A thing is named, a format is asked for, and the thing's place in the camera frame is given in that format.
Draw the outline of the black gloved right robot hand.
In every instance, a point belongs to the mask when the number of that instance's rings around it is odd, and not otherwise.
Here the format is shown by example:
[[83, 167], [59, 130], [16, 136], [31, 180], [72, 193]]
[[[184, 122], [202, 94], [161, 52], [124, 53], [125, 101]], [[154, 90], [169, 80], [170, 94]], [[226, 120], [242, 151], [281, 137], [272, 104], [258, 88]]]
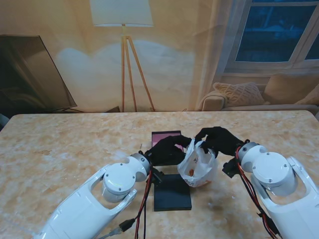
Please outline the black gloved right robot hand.
[[211, 150], [217, 157], [221, 152], [225, 155], [235, 156], [236, 149], [242, 147], [244, 142], [234, 136], [227, 129], [214, 126], [202, 128], [201, 131], [195, 136], [195, 144], [201, 141], [204, 137], [206, 140], [200, 145], [207, 154]]

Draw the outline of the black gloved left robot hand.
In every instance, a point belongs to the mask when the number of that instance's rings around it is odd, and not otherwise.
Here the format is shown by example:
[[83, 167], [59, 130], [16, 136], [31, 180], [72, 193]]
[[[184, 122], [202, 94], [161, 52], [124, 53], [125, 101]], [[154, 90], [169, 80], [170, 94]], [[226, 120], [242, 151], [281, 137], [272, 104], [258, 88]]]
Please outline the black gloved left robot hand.
[[144, 156], [152, 166], [178, 165], [184, 160], [185, 153], [177, 145], [187, 148], [190, 143], [191, 138], [183, 135], [168, 136], [147, 150]]

